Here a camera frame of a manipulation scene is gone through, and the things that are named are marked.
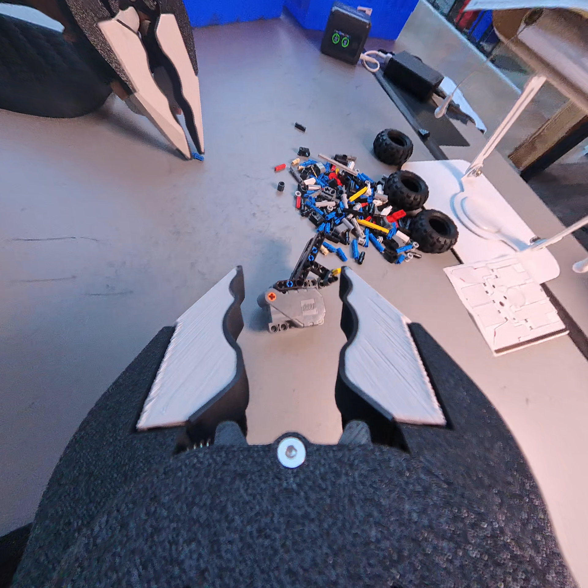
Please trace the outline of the black toy tyre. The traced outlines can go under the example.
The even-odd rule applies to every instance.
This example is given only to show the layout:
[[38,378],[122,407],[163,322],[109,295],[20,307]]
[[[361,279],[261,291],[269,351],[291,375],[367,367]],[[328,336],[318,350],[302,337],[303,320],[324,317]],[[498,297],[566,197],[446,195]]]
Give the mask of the black toy tyre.
[[373,141],[373,152],[386,165],[401,167],[413,153],[413,142],[397,129],[384,129]]
[[419,175],[406,170],[388,176],[383,192],[390,205],[405,212],[422,209],[429,197],[427,183]]
[[434,209],[421,210],[409,222],[411,239],[427,254],[442,254],[456,245],[459,231],[451,217]]

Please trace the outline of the black beam brick assembly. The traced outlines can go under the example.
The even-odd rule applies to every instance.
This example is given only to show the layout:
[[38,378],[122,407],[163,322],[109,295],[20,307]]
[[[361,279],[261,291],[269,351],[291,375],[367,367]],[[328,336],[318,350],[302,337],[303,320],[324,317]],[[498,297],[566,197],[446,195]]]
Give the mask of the black beam brick assembly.
[[299,288],[323,288],[339,280],[339,275],[317,261],[320,248],[325,241],[325,232],[320,231],[309,240],[288,280],[283,282],[285,290]]

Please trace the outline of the black device with green display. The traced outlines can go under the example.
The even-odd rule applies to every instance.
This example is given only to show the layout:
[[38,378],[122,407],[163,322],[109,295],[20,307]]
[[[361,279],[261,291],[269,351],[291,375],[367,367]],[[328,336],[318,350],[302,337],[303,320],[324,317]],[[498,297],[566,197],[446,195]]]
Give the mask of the black device with green display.
[[329,12],[320,52],[356,65],[371,32],[371,13],[335,1]]

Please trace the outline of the white paper sheet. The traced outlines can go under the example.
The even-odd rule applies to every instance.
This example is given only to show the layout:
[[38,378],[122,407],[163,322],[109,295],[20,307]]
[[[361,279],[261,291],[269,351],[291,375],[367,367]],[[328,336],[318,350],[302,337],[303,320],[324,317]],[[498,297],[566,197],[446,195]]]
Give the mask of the white paper sheet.
[[443,99],[451,97],[451,101],[447,107],[448,110],[453,108],[454,111],[460,111],[474,122],[475,127],[482,134],[487,132],[487,127],[481,117],[473,110],[473,107],[471,107],[464,94],[457,88],[457,84],[451,78],[444,77],[443,81],[439,84],[439,90],[444,94]]

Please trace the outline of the clear sticker sheet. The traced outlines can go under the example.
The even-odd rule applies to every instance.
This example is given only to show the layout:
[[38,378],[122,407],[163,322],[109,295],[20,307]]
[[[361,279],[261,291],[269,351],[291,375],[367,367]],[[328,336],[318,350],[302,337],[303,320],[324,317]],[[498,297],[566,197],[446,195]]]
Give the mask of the clear sticker sheet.
[[514,256],[444,272],[494,356],[569,333],[541,285]]

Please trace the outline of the white book stand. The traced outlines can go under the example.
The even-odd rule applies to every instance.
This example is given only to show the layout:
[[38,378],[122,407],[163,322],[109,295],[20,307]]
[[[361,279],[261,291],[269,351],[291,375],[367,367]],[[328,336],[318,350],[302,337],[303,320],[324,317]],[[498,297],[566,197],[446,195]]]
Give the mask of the white book stand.
[[527,142],[527,152],[534,147],[555,147],[540,141],[555,139],[557,124],[567,115],[578,114],[579,121],[587,117],[587,18],[582,15],[587,14],[587,1],[472,1],[467,8],[493,10],[499,38],[534,75],[473,162],[414,161],[407,168],[428,184],[430,206],[456,223],[459,240],[455,251],[463,263],[515,258],[533,281],[544,283],[556,278],[560,268],[550,253],[541,251],[587,224],[587,218],[553,238],[532,242],[531,229],[482,168],[545,82],[569,102]]

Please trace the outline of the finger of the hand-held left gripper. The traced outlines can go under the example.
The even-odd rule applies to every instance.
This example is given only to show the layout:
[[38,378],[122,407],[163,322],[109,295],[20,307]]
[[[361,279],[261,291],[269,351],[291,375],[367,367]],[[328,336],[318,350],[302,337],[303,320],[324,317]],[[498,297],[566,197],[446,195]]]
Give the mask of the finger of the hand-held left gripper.
[[194,33],[186,9],[160,8],[155,36],[165,55],[164,68],[171,78],[173,96],[183,111],[196,151],[202,156],[205,149],[199,71]]
[[157,19],[152,23],[145,13],[127,8],[98,26],[135,88],[125,98],[128,107],[147,117],[181,156],[193,159],[193,141],[156,40]]

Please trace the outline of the grey desk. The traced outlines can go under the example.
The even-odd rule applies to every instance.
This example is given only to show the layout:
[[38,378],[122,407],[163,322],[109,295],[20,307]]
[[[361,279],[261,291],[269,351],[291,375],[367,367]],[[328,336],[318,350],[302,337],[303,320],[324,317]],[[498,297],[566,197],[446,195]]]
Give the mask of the grey desk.
[[[312,236],[275,166],[299,146],[347,153],[372,178],[378,131],[410,125],[378,81],[319,51],[290,18],[195,30],[204,161],[175,155],[112,96],[98,112],[1,111],[1,535],[29,523],[70,437],[151,338],[236,265],[250,443],[298,431],[334,443],[337,286],[325,324],[269,334],[258,295]],[[570,336],[494,357],[448,281],[451,253],[392,265],[370,246],[362,279],[437,340],[508,424],[561,550],[587,587],[587,360]]]

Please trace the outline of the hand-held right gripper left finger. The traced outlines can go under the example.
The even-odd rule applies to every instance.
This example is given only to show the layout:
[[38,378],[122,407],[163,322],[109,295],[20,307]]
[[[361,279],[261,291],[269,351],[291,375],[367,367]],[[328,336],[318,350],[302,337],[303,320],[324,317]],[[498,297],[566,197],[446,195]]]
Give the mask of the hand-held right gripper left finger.
[[242,269],[232,269],[177,319],[139,431],[186,425],[193,437],[213,437],[223,421],[246,427],[249,384],[237,343],[244,326]]

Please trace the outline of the grey motor block assembly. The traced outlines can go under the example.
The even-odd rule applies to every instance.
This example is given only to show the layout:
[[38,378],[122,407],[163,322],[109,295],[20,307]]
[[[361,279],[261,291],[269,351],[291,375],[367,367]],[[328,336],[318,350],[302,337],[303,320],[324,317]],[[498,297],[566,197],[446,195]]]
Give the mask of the grey motor block assembly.
[[325,301],[317,279],[297,283],[279,281],[261,293],[257,303],[266,314],[270,333],[320,326],[325,322]]

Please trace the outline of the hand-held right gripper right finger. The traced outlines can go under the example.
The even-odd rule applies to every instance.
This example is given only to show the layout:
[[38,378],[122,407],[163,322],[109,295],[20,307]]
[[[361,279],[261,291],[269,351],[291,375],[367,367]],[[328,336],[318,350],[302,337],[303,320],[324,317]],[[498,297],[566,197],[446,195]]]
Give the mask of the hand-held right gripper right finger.
[[411,321],[351,268],[342,268],[339,296],[346,336],[334,397],[343,431],[364,442],[407,446],[403,424],[447,428]]

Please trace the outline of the black power adapter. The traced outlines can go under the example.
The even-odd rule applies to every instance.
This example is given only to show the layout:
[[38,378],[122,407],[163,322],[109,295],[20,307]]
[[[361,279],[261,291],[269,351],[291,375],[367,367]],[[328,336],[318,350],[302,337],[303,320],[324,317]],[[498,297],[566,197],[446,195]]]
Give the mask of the black power adapter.
[[395,53],[389,58],[383,76],[420,102],[428,101],[445,78],[443,74],[407,51]]

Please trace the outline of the pile of small building bricks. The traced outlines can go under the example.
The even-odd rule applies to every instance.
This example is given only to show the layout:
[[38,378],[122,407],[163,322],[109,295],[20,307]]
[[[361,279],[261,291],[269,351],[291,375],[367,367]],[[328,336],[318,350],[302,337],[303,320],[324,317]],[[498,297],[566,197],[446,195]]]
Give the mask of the pile of small building bricks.
[[355,156],[344,153],[312,158],[310,148],[300,146],[289,165],[274,168],[279,173],[289,167],[297,185],[296,210],[312,222],[315,234],[325,232],[318,256],[334,254],[345,262],[348,255],[342,246],[346,246],[351,259],[361,265],[372,246],[395,265],[421,258],[419,244],[411,239],[408,226],[409,213],[419,213],[423,208],[405,212],[390,205],[383,192],[388,176],[406,169],[392,166],[390,175],[375,180],[357,169],[356,162]]

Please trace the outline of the blue plastic bin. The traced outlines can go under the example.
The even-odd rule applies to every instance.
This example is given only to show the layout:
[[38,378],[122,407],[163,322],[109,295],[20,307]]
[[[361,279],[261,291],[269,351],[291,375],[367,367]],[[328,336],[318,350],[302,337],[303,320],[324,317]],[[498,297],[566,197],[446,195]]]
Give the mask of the blue plastic bin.
[[[353,9],[371,9],[371,38],[396,40],[418,1],[341,1]],[[324,31],[334,1],[283,1],[286,8],[305,29]]]
[[184,1],[193,28],[279,18],[284,1]]

